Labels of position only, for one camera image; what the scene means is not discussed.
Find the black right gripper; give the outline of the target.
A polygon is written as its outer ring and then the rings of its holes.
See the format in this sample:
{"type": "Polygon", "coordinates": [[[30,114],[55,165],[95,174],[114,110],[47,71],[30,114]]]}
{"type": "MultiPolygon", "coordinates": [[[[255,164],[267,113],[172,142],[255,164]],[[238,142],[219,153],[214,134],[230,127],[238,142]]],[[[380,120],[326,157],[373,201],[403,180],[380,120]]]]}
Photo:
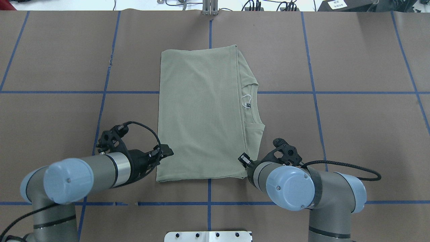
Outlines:
{"type": "Polygon", "coordinates": [[[254,177],[254,172],[258,167],[258,165],[261,163],[261,161],[252,161],[252,159],[249,157],[247,153],[242,153],[238,157],[238,161],[241,163],[243,167],[246,167],[248,178],[254,177]]]}

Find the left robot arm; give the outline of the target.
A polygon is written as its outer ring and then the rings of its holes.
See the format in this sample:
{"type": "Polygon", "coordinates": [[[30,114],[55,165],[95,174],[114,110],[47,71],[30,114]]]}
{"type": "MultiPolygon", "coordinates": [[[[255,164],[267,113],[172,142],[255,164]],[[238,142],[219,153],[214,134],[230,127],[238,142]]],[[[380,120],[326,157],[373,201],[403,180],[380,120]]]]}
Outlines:
{"type": "Polygon", "coordinates": [[[33,210],[8,225],[1,241],[77,242],[76,202],[137,182],[173,154],[165,144],[147,153],[115,148],[99,155],[66,158],[30,172],[20,184],[20,193],[33,210]]]}

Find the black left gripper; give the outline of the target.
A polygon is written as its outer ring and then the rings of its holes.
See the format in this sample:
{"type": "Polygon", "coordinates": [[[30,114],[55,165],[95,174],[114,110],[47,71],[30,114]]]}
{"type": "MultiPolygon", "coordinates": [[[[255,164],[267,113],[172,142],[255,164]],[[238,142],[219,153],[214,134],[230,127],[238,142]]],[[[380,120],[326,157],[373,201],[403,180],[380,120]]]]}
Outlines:
{"type": "Polygon", "coordinates": [[[174,155],[173,150],[168,145],[158,145],[157,149],[144,153],[140,150],[129,150],[131,155],[131,175],[129,182],[135,182],[140,177],[146,175],[160,164],[161,158],[174,155]]]}

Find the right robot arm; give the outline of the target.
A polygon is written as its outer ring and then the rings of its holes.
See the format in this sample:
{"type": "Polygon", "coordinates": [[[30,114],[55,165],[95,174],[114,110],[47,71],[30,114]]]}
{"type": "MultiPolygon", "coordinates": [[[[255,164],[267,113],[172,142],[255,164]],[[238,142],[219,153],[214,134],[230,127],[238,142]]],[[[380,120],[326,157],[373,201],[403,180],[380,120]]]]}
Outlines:
{"type": "Polygon", "coordinates": [[[309,242],[350,242],[351,217],[367,202],[367,191],[359,178],[339,172],[318,171],[274,161],[252,161],[246,153],[238,157],[249,182],[278,207],[309,209],[309,242]]]}

